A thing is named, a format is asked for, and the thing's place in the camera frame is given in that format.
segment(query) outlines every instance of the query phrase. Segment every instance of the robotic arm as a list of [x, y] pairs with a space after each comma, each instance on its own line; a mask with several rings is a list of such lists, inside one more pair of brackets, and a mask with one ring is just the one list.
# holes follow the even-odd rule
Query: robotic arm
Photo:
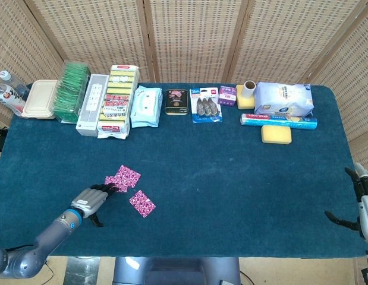
[[[356, 193], [359, 212], [357, 222], [340, 220], [328, 211], [325, 211], [325, 215], [331, 222], [337, 225], [358, 231], [360, 236], [368, 243], [368, 171], [359, 163], [355, 163], [354, 166], [356, 171], [349, 168], [345, 168], [345, 171], [350, 176], [354, 192]], [[368, 251], [366, 251], [366, 257], [368, 264]]]
[[82, 223], [89, 218], [96, 227], [102, 227], [96, 215], [107, 197], [116, 190], [114, 184], [93, 185], [82, 191], [53, 223], [40, 233], [32, 246], [11, 249], [0, 248], [1, 278], [31, 278], [43, 267], [46, 258]]

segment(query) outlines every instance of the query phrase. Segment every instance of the green sponge pack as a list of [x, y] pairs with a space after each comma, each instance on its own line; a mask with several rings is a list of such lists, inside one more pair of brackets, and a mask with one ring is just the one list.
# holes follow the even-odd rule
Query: green sponge pack
[[91, 72], [87, 64], [65, 61], [53, 112], [62, 123], [77, 123]]

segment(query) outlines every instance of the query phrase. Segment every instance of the yellow sponge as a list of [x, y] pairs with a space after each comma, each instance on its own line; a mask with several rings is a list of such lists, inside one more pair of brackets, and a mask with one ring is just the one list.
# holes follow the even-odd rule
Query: yellow sponge
[[242, 97], [241, 93], [243, 90], [243, 84], [237, 85], [237, 105], [240, 110], [254, 109], [255, 108], [255, 97], [251, 98]]
[[291, 128], [288, 126], [262, 126], [262, 141], [267, 144], [290, 144]]

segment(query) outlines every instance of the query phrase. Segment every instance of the light blue wipes pack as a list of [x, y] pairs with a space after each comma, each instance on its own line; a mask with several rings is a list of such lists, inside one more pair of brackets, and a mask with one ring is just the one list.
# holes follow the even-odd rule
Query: light blue wipes pack
[[159, 126], [162, 103], [161, 88], [146, 88], [139, 86], [134, 94], [131, 122], [133, 128], [140, 126]]

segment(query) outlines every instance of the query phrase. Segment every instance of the blue carpet surface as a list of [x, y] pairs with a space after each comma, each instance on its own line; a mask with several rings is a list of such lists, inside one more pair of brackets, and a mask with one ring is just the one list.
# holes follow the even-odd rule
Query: blue carpet surface
[[[358, 233], [323, 213], [354, 220], [357, 204], [335, 97], [322, 86], [312, 94], [317, 129], [293, 129], [290, 145], [262, 143], [260, 127], [240, 125], [245, 111], [236, 106], [222, 107], [222, 123], [198, 124], [162, 108], [158, 128], [131, 129], [126, 140], [14, 118], [0, 159], [0, 247], [32, 243], [84, 188], [124, 164], [141, 173], [137, 186], [99, 209], [105, 227], [84, 220], [54, 255], [361, 256], [367, 246]], [[147, 218], [128, 202], [139, 189], [156, 205]]]

